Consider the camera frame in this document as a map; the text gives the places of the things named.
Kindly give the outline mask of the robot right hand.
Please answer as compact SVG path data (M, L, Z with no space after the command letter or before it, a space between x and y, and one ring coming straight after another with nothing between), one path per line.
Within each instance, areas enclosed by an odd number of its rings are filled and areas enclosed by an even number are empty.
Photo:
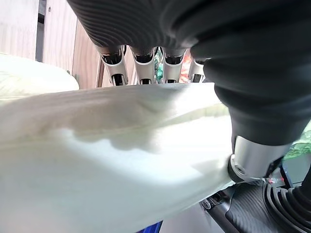
M311 191L269 183L235 184L201 202L226 233L309 233Z

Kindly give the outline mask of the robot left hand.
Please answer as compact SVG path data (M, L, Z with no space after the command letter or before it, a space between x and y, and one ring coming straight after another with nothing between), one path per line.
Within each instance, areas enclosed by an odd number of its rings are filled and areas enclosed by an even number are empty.
M229 108L234 180L266 177L311 118L308 0L71 0L100 53L190 49Z

